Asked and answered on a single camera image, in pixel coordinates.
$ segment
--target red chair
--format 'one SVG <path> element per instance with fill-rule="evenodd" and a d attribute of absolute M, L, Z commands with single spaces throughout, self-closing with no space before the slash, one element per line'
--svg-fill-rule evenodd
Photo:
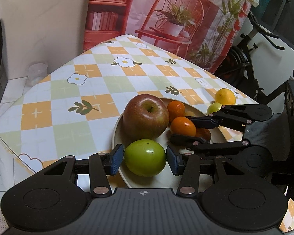
<path fill-rule="evenodd" d="M 163 26 L 164 22 L 161 20 L 161 13 L 155 10 L 162 10 L 162 11 L 168 10 L 170 3 L 175 4 L 177 6 L 179 6 L 181 3 L 186 9 L 188 9 L 189 11 L 192 11 L 193 13 L 195 25 L 186 26 L 184 29 L 184 31 L 187 31 L 190 36 L 189 40 L 187 41 L 178 41 L 178 40 L 168 39 L 166 37 L 161 37 L 155 31 L 148 29 L 149 27 L 161 28 Z M 204 10 L 200 0 L 156 0 L 149 11 L 143 23 L 142 28 L 139 30 L 136 30 L 135 33 L 138 33 L 139 38 L 141 38 L 142 36 L 147 36 L 147 37 L 155 39 L 155 42 L 154 42 L 155 46 L 157 46 L 157 43 L 159 40 L 165 41 L 168 43 L 177 44 L 177 49 L 175 54 L 179 52 L 180 46 L 182 44 L 185 44 L 187 45 L 186 52 L 184 55 L 184 58 L 185 58 L 188 51 L 188 47 L 191 44 L 191 40 L 193 39 L 194 33 L 196 32 L 198 27 L 201 25 L 203 17 L 204 17 Z"/>

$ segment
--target white pot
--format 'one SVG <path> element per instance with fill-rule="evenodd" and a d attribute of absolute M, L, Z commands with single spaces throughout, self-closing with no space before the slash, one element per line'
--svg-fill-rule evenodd
<path fill-rule="evenodd" d="M 176 24 L 173 24 L 173 23 L 167 21 L 167 22 L 165 22 L 163 32 L 166 34 L 173 35 L 173 36 L 179 36 L 182 29 L 183 29 L 183 26 L 179 26 L 179 25 L 176 25 Z"/>

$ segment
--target white wall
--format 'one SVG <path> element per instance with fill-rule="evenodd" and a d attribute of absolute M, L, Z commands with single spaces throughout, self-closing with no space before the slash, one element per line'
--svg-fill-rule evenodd
<path fill-rule="evenodd" d="M 26 76 L 36 62 L 48 73 L 82 52 L 88 0 L 0 0 L 8 79 Z"/>
<path fill-rule="evenodd" d="M 241 33 L 248 34 L 251 30 L 252 25 L 246 18 L 233 44 L 237 45 L 240 42 Z M 280 39 L 271 39 L 277 46 L 285 47 L 285 50 L 275 49 L 260 33 L 256 34 L 249 44 L 252 46 L 256 43 L 259 47 L 251 52 L 251 57 L 255 78 L 258 80 L 259 87 L 263 88 L 267 95 L 293 76 L 294 70 L 294 51 Z M 283 105 L 284 96 L 281 94 L 268 106 L 273 112 L 282 112 Z"/>

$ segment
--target green lime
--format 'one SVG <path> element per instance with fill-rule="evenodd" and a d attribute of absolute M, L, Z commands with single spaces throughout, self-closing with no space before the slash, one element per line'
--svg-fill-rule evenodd
<path fill-rule="evenodd" d="M 221 109 L 221 106 L 222 106 L 222 104 L 221 103 L 217 103 L 217 102 L 211 104 L 208 107 L 208 109 L 207 109 L 207 115 L 210 114 L 210 113 L 217 112 L 218 110 Z"/>
<path fill-rule="evenodd" d="M 137 140 L 125 149 L 124 161 L 134 174 L 152 177 L 159 174 L 165 167 L 165 150 L 156 141 Z"/>

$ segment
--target white flower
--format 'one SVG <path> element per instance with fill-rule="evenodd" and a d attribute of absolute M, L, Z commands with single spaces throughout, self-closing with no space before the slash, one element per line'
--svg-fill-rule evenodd
<path fill-rule="evenodd" d="M 87 76 L 85 75 L 79 75 L 78 73 L 73 73 L 69 78 L 68 82 L 75 85 L 83 85 L 85 84 L 85 80 L 87 79 Z"/>
<path fill-rule="evenodd" d="M 20 154 L 19 158 L 35 172 L 43 169 L 43 163 L 38 158 L 31 158 L 27 154 Z"/>
<path fill-rule="evenodd" d="M 139 46 L 139 47 L 142 47 L 142 48 L 146 48 L 147 47 L 146 44 L 139 43 L 139 42 L 137 42 L 136 45 Z"/>
<path fill-rule="evenodd" d="M 195 79 L 200 85 L 202 85 L 202 86 L 207 86 L 207 83 L 204 81 L 204 80 L 202 80 L 201 78 L 196 78 Z"/>
<path fill-rule="evenodd" d="M 233 90 L 231 88 L 228 88 L 228 87 L 227 87 L 227 89 L 231 90 L 234 93 L 234 95 L 235 95 L 236 98 L 239 97 L 239 93 L 237 91 L 235 91 L 235 90 Z"/>
<path fill-rule="evenodd" d="M 114 64 L 112 65 L 120 65 L 121 67 L 134 67 L 135 63 L 132 59 L 124 58 L 119 56 L 117 59 L 114 59 Z"/>

